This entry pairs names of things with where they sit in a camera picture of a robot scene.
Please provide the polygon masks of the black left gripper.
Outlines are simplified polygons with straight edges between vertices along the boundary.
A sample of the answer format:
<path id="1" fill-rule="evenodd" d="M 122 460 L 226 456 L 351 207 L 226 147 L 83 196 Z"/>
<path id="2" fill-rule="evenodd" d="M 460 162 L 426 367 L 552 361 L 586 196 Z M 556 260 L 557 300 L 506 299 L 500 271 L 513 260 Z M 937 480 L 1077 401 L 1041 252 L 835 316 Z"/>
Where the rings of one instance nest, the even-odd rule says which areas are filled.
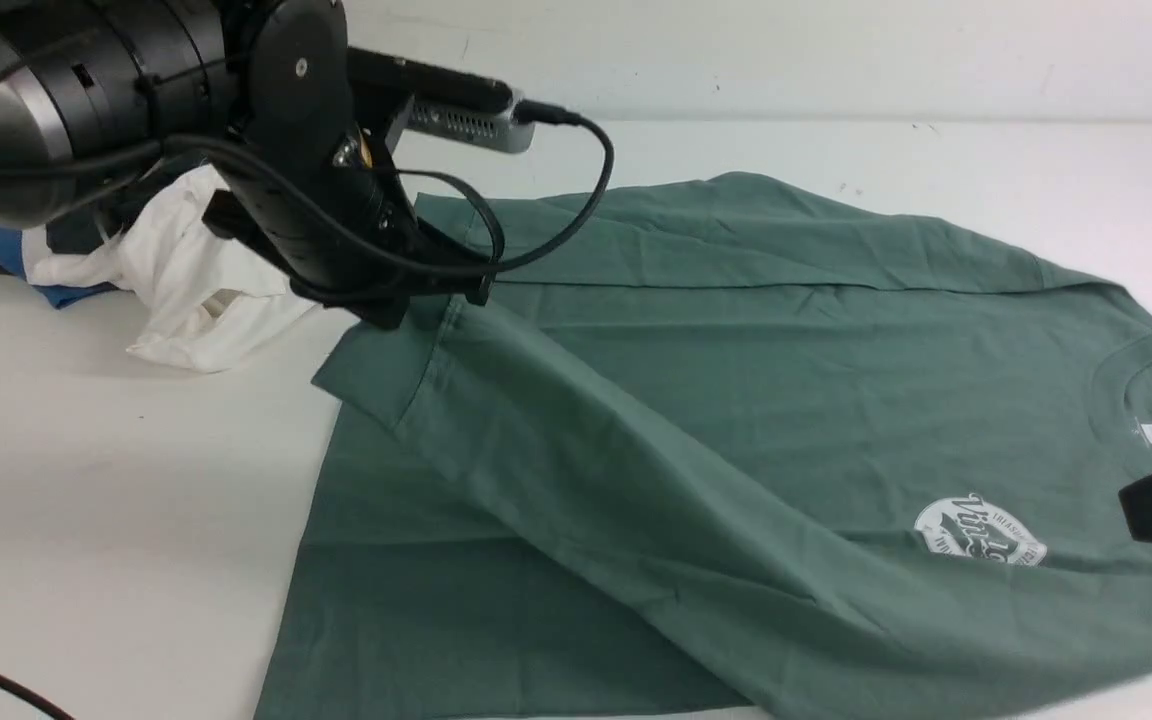
<path id="1" fill-rule="evenodd" d="M 266 170 L 223 159 L 215 168 L 291 290 L 384 331 L 416 297 L 484 305 L 493 278 L 457 270 L 486 256 L 420 222 L 399 183 L 391 151 L 407 101 L 356 101 L 342 6 L 219 1 L 218 10 L 238 74 L 230 137 Z"/>

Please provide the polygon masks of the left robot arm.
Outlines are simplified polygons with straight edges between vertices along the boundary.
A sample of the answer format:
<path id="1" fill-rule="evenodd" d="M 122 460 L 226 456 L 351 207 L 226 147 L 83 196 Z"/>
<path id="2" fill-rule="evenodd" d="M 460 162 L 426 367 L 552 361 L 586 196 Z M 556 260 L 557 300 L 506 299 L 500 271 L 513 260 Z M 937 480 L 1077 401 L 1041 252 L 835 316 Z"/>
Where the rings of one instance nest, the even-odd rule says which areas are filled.
<path id="1" fill-rule="evenodd" d="M 382 329 L 415 297 L 485 304 L 488 256 L 416 217 L 391 156 L 403 109 L 348 55 L 338 1 L 0 1 L 0 227 L 204 156 L 225 183 L 206 227 L 297 295 Z"/>

